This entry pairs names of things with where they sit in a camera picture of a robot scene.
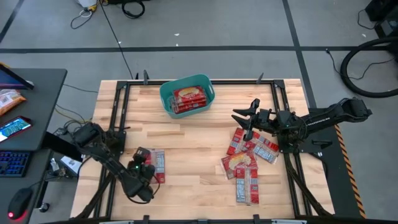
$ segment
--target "smartphone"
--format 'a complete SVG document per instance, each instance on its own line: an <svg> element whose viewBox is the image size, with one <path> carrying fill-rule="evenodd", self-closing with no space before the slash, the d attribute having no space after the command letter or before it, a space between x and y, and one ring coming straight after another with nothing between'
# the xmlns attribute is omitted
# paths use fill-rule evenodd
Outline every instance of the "smartphone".
<svg viewBox="0 0 398 224"><path fill-rule="evenodd" d="M32 127L30 119L18 116L0 126L0 142L3 142Z"/></svg>

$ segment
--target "snack package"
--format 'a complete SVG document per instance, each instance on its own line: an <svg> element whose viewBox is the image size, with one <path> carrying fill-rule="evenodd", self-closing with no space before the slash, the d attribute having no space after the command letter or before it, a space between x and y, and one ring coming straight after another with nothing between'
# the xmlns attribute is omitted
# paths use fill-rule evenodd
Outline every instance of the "snack package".
<svg viewBox="0 0 398 224"><path fill-rule="evenodd" d="M224 157L221 159L221 165L225 171L227 179L236 177L237 166L258 169L253 151L240 152L232 156Z"/></svg>
<svg viewBox="0 0 398 224"><path fill-rule="evenodd" d="M173 109L174 113L176 113L176 114L190 111L195 108L201 108L203 106L206 106L206 100L202 101L201 103L192 103L192 104L187 104L187 105L183 105L183 106L177 106L177 104L173 98L171 98L170 100L171 100L172 109Z"/></svg>
<svg viewBox="0 0 398 224"><path fill-rule="evenodd" d="M253 150L255 154L271 164L276 163L279 155L279 147L277 144L270 142L270 140L262 137L257 132L253 132L253 138L245 142L243 141L244 134L245 131L243 129L236 128L231 144L226 152L227 155Z"/></svg>
<svg viewBox="0 0 398 224"><path fill-rule="evenodd" d="M0 116L25 100L17 90L0 90Z"/></svg>
<svg viewBox="0 0 398 224"><path fill-rule="evenodd" d="M279 155L279 146L260 136L251 140L255 144L254 153L271 164L275 164Z"/></svg>
<svg viewBox="0 0 398 224"><path fill-rule="evenodd" d="M185 106L185 105L190 105L190 104L195 104L195 103L206 103L206 97L198 100L191 100L186 103L177 103L177 106Z"/></svg>
<svg viewBox="0 0 398 224"><path fill-rule="evenodd" d="M192 86L174 90L174 98L176 104L189 103L190 101L202 100L206 98L205 92L201 86Z"/></svg>
<svg viewBox="0 0 398 224"><path fill-rule="evenodd" d="M164 169L164 150L163 149L148 149L150 155L147 157L145 164L152 164L155 166L155 176L160 184L165 183L165 169ZM157 184L155 178L150 181L152 184Z"/></svg>
<svg viewBox="0 0 398 224"><path fill-rule="evenodd" d="M257 169L237 166L236 202L246 204L259 203L259 183Z"/></svg>

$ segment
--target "snack bag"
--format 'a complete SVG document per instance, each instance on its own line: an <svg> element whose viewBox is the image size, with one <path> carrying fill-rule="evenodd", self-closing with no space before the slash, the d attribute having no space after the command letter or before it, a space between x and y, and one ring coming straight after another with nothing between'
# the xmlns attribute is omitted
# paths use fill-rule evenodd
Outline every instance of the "snack bag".
<svg viewBox="0 0 398 224"><path fill-rule="evenodd" d="M236 177L237 166L258 169L253 151L240 152L232 156L224 157L221 159L221 166L228 179Z"/></svg>
<svg viewBox="0 0 398 224"><path fill-rule="evenodd" d="M206 99L206 95L201 86L192 86L174 90L174 98L176 104L183 103L185 105L190 101Z"/></svg>
<svg viewBox="0 0 398 224"><path fill-rule="evenodd" d="M25 100L17 90L0 90L0 116Z"/></svg>

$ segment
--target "red snack box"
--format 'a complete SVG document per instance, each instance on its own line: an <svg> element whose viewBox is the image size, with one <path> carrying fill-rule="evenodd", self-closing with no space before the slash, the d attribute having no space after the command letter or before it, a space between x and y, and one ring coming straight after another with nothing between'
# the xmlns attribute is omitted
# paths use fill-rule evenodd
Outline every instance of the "red snack box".
<svg viewBox="0 0 398 224"><path fill-rule="evenodd" d="M202 99L198 99L198 100L192 100L192 101L188 101L186 103L177 103L177 106L185 106L185 105L189 105L189 104L203 103L203 102L206 102L206 98L202 98Z"/></svg>
<svg viewBox="0 0 398 224"><path fill-rule="evenodd" d="M205 101L201 102L201 103L194 103L194 104L189 104L189 105L184 105L184 106L173 105L173 111L174 111L174 113L179 114L179 113L183 113L186 111L190 111L195 108L201 108L203 106L206 106Z"/></svg>
<svg viewBox="0 0 398 224"><path fill-rule="evenodd" d="M274 152L279 151L279 146L273 142L270 142L270 140L260 136L259 133L253 133L253 139L258 140L259 142L263 143L266 145L269 149L273 150Z"/></svg>
<svg viewBox="0 0 398 224"><path fill-rule="evenodd" d="M221 164L228 179L236 177L236 167L250 167L258 169L253 151L246 151L227 156L221 159Z"/></svg>
<svg viewBox="0 0 398 224"><path fill-rule="evenodd" d="M226 151L227 155L237 154L239 152L246 152L247 150L252 150L256 146L256 143L248 141L243 141L245 131L241 128L236 128L235 134L232 138L231 144L229 145L228 150Z"/></svg>
<svg viewBox="0 0 398 224"><path fill-rule="evenodd" d="M174 90L174 98L177 104L187 103L193 100L202 100L206 98L205 92L201 86L192 86Z"/></svg>
<svg viewBox="0 0 398 224"><path fill-rule="evenodd" d="M231 144L229 145L229 148L226 151L227 155L233 155L241 151L241 143L243 142L242 140L243 135L244 135L243 129L236 128L234 136L232 137Z"/></svg>
<svg viewBox="0 0 398 224"><path fill-rule="evenodd" d="M164 150L163 149L148 149L150 154L145 161L145 164L152 164L155 166L155 177L160 184L165 182L165 167L164 167ZM157 184L155 178L150 181L152 184Z"/></svg>
<svg viewBox="0 0 398 224"><path fill-rule="evenodd" d="M241 166L236 168L236 201L247 204L259 203L257 169Z"/></svg>

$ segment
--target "computer mouse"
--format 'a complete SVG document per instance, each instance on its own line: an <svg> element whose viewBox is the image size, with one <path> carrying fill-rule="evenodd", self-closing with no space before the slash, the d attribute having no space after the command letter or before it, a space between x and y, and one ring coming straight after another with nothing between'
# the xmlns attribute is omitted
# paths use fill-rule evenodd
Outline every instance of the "computer mouse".
<svg viewBox="0 0 398 224"><path fill-rule="evenodd" d="M19 189L18 192L11 199L10 204L8 205L8 218L15 220L21 217L26 211L31 196L32 189Z"/></svg>

